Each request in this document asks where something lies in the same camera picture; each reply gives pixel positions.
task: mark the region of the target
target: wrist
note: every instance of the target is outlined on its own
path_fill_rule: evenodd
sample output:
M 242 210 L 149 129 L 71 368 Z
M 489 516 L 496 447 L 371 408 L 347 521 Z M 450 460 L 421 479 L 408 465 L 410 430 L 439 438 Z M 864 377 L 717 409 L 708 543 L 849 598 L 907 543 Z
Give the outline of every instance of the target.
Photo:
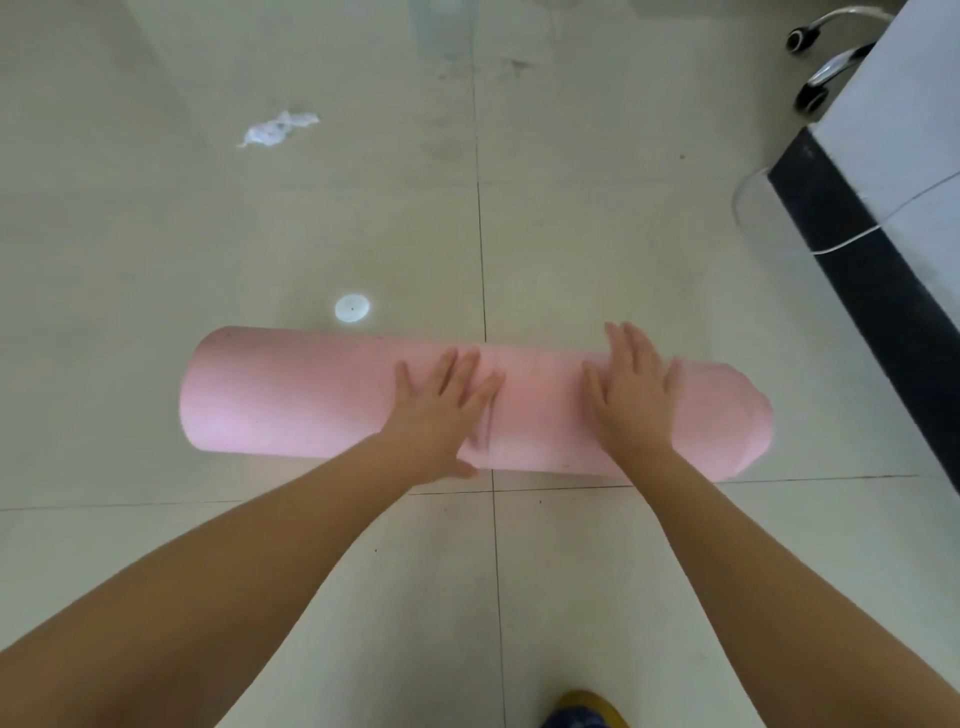
M 401 438 L 377 432 L 360 441 L 354 449 L 359 457 L 373 463 L 383 478 L 395 482 L 404 492 L 420 485 L 423 470 L 420 458 Z
M 638 467 L 647 467 L 679 457 L 673 445 L 669 442 L 624 442 L 615 443 L 605 448 L 607 454 L 620 470 L 635 470 Z

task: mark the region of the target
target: chair wheel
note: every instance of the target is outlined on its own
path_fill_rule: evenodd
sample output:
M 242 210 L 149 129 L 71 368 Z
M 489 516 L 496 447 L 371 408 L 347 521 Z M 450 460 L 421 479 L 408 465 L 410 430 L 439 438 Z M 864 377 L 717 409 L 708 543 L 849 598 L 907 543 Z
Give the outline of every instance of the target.
M 799 56 L 820 37 L 819 28 L 794 28 L 786 37 L 786 52 L 791 56 Z
M 829 94 L 829 89 L 824 85 L 804 84 L 793 100 L 793 108 L 809 116 L 824 104 Z

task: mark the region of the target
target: crumpled paper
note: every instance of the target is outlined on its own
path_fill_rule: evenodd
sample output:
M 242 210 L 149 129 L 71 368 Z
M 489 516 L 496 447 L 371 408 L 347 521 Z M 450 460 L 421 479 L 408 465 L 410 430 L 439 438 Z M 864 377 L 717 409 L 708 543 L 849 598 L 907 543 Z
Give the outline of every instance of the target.
M 263 124 L 257 124 L 255 127 L 247 129 L 247 134 L 243 137 L 243 144 L 237 144 L 237 146 L 246 147 L 248 144 L 262 144 L 265 147 L 272 147 L 287 138 L 287 134 L 296 127 L 308 127 L 318 123 L 320 123 L 320 117 L 315 113 L 284 111 L 276 119 L 265 121 Z

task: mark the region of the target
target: white round object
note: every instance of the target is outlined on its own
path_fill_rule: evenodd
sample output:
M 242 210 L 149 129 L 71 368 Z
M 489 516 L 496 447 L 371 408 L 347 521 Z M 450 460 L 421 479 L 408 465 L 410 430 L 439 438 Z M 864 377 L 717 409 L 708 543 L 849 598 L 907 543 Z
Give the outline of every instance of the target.
M 361 296 L 359 293 L 350 293 L 337 302 L 333 311 L 337 314 L 337 318 L 345 324 L 353 324 L 370 313 L 370 302 L 366 296 Z

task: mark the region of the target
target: forearm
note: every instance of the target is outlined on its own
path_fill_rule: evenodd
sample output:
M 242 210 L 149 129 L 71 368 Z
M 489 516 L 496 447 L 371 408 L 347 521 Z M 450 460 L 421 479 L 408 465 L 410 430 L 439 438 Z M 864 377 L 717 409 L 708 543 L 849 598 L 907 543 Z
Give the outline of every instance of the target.
M 676 453 L 617 458 L 770 726 L 939 726 L 960 696 Z
M 198 526 L 0 653 L 5 724 L 214 725 L 354 539 L 413 484 L 379 447 Z

